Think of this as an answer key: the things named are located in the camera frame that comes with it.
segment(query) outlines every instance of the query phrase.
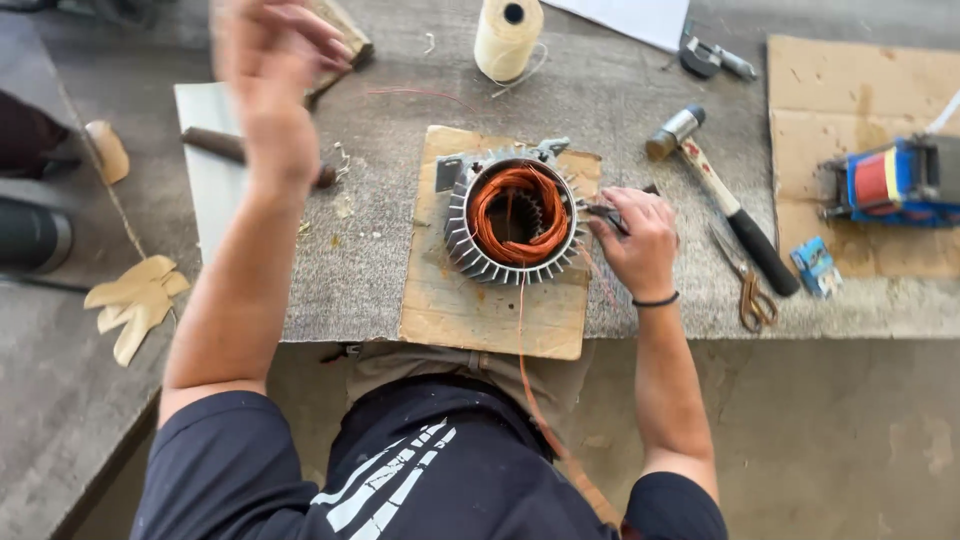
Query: white paper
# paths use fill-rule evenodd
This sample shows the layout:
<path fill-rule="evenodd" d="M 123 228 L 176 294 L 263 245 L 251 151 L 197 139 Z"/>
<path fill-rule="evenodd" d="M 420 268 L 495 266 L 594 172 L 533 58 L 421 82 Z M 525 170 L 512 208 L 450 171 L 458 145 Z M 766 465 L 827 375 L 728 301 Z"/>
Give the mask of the white paper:
<path fill-rule="evenodd" d="M 223 83 L 174 85 L 180 131 L 204 128 L 240 135 L 240 125 Z M 204 264 L 213 260 L 227 225 L 247 189 L 247 167 L 192 146 L 183 146 L 190 194 L 197 218 L 200 253 Z"/>
<path fill-rule="evenodd" d="M 676 53 L 690 0 L 542 0 L 634 39 Z"/>

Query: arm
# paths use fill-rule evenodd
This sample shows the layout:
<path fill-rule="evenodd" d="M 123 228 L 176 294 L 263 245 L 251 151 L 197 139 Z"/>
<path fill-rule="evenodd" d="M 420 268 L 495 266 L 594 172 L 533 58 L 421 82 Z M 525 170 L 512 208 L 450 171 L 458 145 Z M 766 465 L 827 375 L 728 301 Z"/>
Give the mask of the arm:
<path fill-rule="evenodd" d="M 612 188 L 604 195 L 630 231 L 630 236 L 617 238 L 606 223 L 591 219 L 611 269 L 640 302 L 670 298 L 677 253 L 673 209 L 660 197 L 635 189 Z M 717 501 L 713 444 L 680 307 L 641 307 L 637 316 L 634 391 L 645 451 L 643 475 L 677 473 Z"/>
<path fill-rule="evenodd" d="M 200 275 L 170 348 L 159 422 L 228 390 L 265 393 L 283 331 L 297 229 L 320 168 L 301 106 L 317 68 L 342 68 L 338 31 L 282 0 L 240 0 L 226 15 L 218 72 L 246 136 L 250 185 L 216 259 Z"/>

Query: person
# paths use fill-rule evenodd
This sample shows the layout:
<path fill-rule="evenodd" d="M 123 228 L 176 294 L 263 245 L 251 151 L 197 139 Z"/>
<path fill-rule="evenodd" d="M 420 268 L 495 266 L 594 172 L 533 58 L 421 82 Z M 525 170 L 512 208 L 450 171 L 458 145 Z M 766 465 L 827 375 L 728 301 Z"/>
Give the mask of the person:
<path fill-rule="evenodd" d="M 349 52 L 336 30 L 289 0 L 237 0 L 225 17 L 217 72 L 238 104 L 251 183 L 173 339 L 131 537 L 726 538 L 707 415 L 675 302 L 637 309 L 635 405 L 645 453 L 620 524 L 602 523 L 552 465 L 525 401 L 511 397 L 516 358 L 469 365 L 475 354 L 437 348 L 361 357 L 326 484 L 320 490 L 302 478 L 265 380 L 319 168 L 303 89 L 316 69 L 346 68 Z M 611 269 L 641 303 L 672 298 L 673 210 L 637 190 L 606 194 L 630 231 L 621 238 L 590 223 Z M 558 414 L 571 401 L 544 387 L 538 394 Z"/>

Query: hand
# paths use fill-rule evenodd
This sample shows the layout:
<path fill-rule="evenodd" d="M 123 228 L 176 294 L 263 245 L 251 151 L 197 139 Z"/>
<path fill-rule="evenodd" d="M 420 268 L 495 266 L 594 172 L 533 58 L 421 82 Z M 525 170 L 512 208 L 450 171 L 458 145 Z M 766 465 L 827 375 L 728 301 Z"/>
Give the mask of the hand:
<path fill-rule="evenodd" d="M 677 256 L 673 209 L 657 195 L 639 189 L 610 187 L 603 194 L 619 210 L 630 232 L 617 238 L 605 220 L 590 218 L 590 229 L 610 268 L 638 302 L 670 298 L 675 292 L 673 259 Z"/>
<path fill-rule="evenodd" d="M 352 53 L 340 31 L 295 0 L 227 1 L 217 75 L 238 111 L 251 178 L 305 196 L 320 173 L 320 145 L 303 91 L 318 71 L 349 69 Z"/>

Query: hammer head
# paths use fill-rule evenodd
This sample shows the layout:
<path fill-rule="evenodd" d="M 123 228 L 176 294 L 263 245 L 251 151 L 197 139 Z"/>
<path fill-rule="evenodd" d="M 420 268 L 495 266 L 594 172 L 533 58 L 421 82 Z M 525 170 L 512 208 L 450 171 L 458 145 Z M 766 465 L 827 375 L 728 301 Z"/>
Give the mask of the hammer head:
<path fill-rule="evenodd" d="M 707 112 L 699 105 L 687 105 L 673 115 L 657 132 L 647 139 L 647 158 L 650 161 L 666 159 L 680 143 L 697 131 L 707 119 Z"/>

